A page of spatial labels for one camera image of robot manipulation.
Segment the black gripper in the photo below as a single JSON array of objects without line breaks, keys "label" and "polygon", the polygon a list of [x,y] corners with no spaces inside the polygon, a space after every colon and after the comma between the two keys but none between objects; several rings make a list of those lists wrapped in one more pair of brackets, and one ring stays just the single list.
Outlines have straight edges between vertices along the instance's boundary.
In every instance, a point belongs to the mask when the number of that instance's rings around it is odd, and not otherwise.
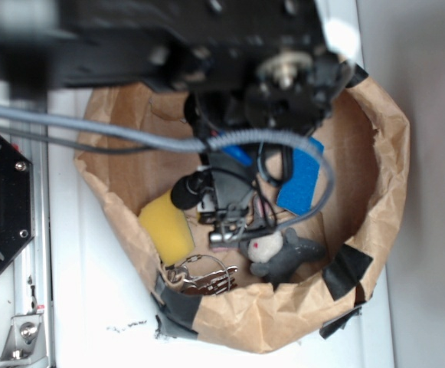
[{"label": "black gripper", "polygon": [[218,128],[311,129],[332,112],[345,65],[314,1],[145,1],[146,83],[186,92]]}]

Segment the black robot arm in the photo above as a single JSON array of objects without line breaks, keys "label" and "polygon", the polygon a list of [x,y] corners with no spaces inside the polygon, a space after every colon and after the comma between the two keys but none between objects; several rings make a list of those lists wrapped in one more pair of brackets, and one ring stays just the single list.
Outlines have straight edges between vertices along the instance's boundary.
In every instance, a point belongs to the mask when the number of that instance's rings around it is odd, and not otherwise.
[{"label": "black robot arm", "polygon": [[188,93],[218,130],[308,130],[352,71],[314,1],[0,1],[0,80],[19,97],[141,82]]}]

